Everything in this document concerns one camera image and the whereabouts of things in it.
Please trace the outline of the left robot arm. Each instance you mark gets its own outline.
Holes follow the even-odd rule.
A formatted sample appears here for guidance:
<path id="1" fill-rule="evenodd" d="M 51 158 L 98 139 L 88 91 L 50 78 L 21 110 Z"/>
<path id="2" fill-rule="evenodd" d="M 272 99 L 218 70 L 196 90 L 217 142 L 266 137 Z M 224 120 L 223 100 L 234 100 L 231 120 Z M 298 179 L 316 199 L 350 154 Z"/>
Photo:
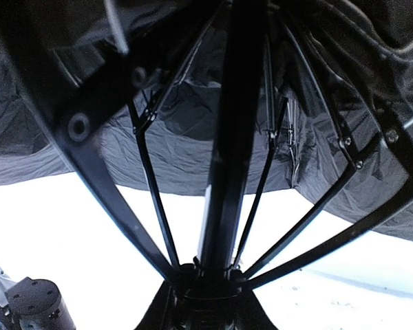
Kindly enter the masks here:
<path id="1" fill-rule="evenodd" d="M 47 279 L 16 282 L 0 267 L 0 329 L 75 329 L 58 286 Z"/>

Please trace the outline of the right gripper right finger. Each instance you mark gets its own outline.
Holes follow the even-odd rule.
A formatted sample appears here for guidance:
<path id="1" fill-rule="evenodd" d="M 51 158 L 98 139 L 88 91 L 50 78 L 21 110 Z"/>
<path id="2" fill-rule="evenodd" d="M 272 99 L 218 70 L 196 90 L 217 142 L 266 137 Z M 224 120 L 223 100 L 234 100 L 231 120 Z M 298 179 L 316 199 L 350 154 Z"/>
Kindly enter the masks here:
<path id="1" fill-rule="evenodd" d="M 242 293 L 242 328 L 250 330 L 278 330 L 252 291 Z"/>

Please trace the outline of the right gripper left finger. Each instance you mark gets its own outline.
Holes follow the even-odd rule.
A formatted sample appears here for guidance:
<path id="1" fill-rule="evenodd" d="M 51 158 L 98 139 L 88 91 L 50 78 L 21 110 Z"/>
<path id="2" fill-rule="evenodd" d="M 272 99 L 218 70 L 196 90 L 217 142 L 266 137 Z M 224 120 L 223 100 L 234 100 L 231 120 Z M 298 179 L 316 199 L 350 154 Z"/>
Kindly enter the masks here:
<path id="1" fill-rule="evenodd" d="M 170 284 L 164 281 L 135 330 L 173 329 L 171 320 L 173 308 L 173 290 Z"/>

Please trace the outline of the cream and black umbrella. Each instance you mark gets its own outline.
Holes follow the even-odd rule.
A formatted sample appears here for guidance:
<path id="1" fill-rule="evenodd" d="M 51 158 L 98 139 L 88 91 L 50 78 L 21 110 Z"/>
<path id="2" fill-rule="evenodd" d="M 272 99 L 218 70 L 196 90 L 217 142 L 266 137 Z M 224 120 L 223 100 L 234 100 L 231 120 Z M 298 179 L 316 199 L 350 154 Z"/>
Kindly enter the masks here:
<path id="1" fill-rule="evenodd" d="M 413 1 L 0 1 L 0 186 L 74 171 L 173 329 L 413 241 Z"/>

